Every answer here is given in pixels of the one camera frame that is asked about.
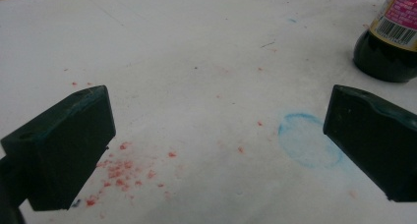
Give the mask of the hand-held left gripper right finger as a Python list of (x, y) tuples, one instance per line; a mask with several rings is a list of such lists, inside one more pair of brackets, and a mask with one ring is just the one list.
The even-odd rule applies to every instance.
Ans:
[(387, 196), (417, 202), (417, 115), (368, 91), (335, 85), (323, 132)]

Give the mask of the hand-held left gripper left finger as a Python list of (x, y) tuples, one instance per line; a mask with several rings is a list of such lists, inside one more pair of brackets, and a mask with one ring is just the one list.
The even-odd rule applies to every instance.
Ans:
[(19, 127), (0, 140), (11, 203), (70, 208), (115, 134), (104, 85), (77, 91)]

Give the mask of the dark sauce bottle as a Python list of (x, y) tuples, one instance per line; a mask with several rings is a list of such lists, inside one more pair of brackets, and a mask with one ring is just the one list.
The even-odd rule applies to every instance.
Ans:
[(391, 83), (417, 78), (417, 0), (386, 0), (353, 54), (365, 74)]

